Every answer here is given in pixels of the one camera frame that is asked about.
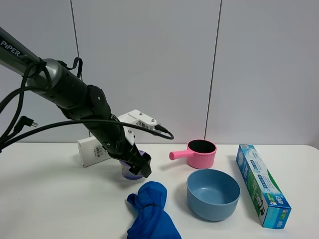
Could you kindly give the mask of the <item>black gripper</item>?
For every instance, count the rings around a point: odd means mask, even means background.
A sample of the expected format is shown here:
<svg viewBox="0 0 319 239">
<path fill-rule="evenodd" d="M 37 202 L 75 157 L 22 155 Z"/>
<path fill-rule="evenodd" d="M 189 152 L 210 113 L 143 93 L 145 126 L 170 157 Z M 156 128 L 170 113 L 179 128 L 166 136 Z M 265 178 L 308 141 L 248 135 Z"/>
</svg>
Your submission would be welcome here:
<svg viewBox="0 0 319 239">
<path fill-rule="evenodd" d="M 136 155 L 136 146 L 131 145 L 125 138 L 123 126 L 95 122 L 88 123 L 87 128 L 112 158 L 126 161 L 132 174 L 141 173 L 144 178 L 150 176 L 151 156 L 147 153 L 139 153 L 137 159 L 131 159 L 133 155 Z"/>
</svg>

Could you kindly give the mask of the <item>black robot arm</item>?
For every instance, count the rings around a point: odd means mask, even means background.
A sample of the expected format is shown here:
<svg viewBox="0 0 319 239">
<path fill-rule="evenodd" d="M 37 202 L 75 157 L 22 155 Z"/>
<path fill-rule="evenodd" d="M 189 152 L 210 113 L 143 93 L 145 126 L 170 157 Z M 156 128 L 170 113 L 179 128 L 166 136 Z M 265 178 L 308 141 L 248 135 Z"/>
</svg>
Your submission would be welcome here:
<svg viewBox="0 0 319 239">
<path fill-rule="evenodd" d="M 126 162 L 130 172 L 147 178 L 151 174 L 150 159 L 140 155 L 137 146 L 125 136 L 128 123 L 120 122 L 111 113 L 104 92 L 80 80 L 83 62 L 75 58 L 73 67 L 77 75 L 62 61 L 41 59 L 4 29 L 0 30 L 0 63 L 22 76 L 21 86 L 9 93 L 0 103 L 0 109 L 19 97 L 18 106 L 7 130 L 0 137 L 0 147 L 9 145 L 33 134 L 65 125 L 83 124 L 114 159 Z M 24 93 L 35 94 L 54 103 L 68 121 L 53 123 L 19 135 L 17 125 Z"/>
</svg>

